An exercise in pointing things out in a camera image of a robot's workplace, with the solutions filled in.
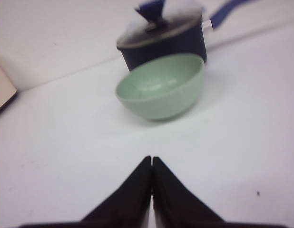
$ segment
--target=blue pot handle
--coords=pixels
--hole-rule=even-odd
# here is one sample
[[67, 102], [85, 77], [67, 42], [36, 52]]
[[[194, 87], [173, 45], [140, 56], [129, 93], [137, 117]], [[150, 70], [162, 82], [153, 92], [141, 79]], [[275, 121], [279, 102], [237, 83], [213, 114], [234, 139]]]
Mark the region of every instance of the blue pot handle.
[[252, 0], [230, 0], [225, 5], [223, 5], [211, 18], [212, 27], [216, 29], [228, 16], [228, 14], [237, 6], [242, 3], [249, 2]]
[[[230, 0], [224, 4], [211, 18], [213, 29], [216, 29], [228, 14], [237, 6], [253, 0]], [[135, 9], [140, 15], [142, 15], [147, 21], [158, 23], [162, 21], [162, 10], [165, 0], [153, 0], [147, 3], [139, 5], [139, 8]]]

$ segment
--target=white tabletop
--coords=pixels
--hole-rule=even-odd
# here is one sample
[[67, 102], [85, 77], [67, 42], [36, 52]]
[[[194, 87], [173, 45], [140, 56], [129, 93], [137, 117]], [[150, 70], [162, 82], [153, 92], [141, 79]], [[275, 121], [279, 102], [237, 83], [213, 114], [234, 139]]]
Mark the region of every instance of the white tabletop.
[[199, 102], [172, 121], [122, 106], [126, 73], [120, 57], [0, 115], [0, 228], [80, 220], [146, 155], [225, 220], [294, 227], [294, 22], [209, 50]]

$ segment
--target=saucepan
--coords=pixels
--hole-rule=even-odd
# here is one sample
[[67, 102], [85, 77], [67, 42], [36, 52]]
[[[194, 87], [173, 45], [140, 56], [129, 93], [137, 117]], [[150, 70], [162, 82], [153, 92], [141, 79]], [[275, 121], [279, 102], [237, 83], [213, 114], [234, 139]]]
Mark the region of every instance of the saucepan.
[[230, 0], [210, 20], [202, 21], [201, 10], [185, 10], [162, 17], [165, 0], [154, 0], [135, 9], [148, 23], [127, 31], [117, 40], [117, 48], [132, 70], [152, 59], [176, 54], [193, 53], [206, 62], [202, 28], [217, 29], [237, 6], [252, 0]]

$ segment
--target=bowl rim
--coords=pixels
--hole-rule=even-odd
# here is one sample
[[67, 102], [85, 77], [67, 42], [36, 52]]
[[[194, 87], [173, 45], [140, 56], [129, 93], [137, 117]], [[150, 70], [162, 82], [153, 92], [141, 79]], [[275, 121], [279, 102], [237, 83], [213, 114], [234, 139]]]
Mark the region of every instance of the bowl rim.
[[[149, 98], [139, 98], [139, 99], [126, 99], [126, 98], [123, 98], [121, 97], [120, 95], [118, 95], [118, 87], [119, 85], [124, 81], [126, 80], [126, 78], [128, 78], [131, 74], [133, 74], [134, 71], [138, 70], [139, 68], [142, 68], [142, 67], [145, 67], [146, 65], [149, 65], [150, 63], [152, 62], [156, 62], [156, 61], [159, 61], [161, 59], [164, 59], [164, 58], [169, 58], [169, 57], [173, 57], [173, 56], [191, 56], [191, 57], [194, 57], [196, 58], [197, 60], [199, 60], [201, 62], [201, 67], [200, 69], [197, 71], [197, 73], [195, 73], [195, 75], [193, 77], [191, 77], [189, 80], [187, 80], [186, 82], [184, 82], [183, 84], [179, 85], [178, 87], [168, 91], [168, 92], [165, 92], [165, 93], [162, 93], [162, 94], [159, 94], [159, 95], [156, 95], [156, 96], [153, 96], [153, 97], [149, 97]], [[168, 94], [170, 93], [175, 93], [177, 92], [178, 90], [181, 90], [183, 89], [183, 87], [185, 86], [188, 86], [190, 84], [191, 81], [193, 81], [196, 77], [198, 77], [199, 75], [201, 75], [204, 71], [204, 67], [205, 67], [205, 62], [204, 60], [197, 54], [193, 54], [193, 53], [177, 53], [177, 54], [172, 54], [172, 55], [166, 55], [166, 56], [162, 56], [162, 57], [159, 57], [159, 58], [155, 58], [155, 59], [152, 59], [148, 62], [145, 62], [143, 63], [142, 65], [136, 67], [135, 69], [133, 69], [132, 71], [130, 71], [126, 76], [124, 76], [120, 81], [119, 83], [117, 84], [116, 88], [115, 88], [115, 96], [120, 100], [120, 101], [125, 101], [125, 102], [132, 102], [132, 103], [137, 103], [137, 102], [144, 102], [144, 101], [153, 101], [153, 100], [157, 100], [161, 97], [164, 97], [164, 96], [167, 96]]]

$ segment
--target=white wall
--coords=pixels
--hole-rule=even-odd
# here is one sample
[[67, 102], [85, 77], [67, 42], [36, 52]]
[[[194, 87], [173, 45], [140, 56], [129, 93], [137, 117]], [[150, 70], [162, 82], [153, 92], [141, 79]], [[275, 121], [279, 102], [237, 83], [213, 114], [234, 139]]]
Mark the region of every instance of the white wall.
[[[143, 0], [0, 0], [0, 65], [19, 90], [120, 57], [117, 37]], [[165, 12], [191, 0], [167, 0]], [[224, 0], [201, 0], [209, 12]], [[236, 10], [215, 34], [216, 45], [278, 20], [294, 18], [294, 0], [260, 0]]]

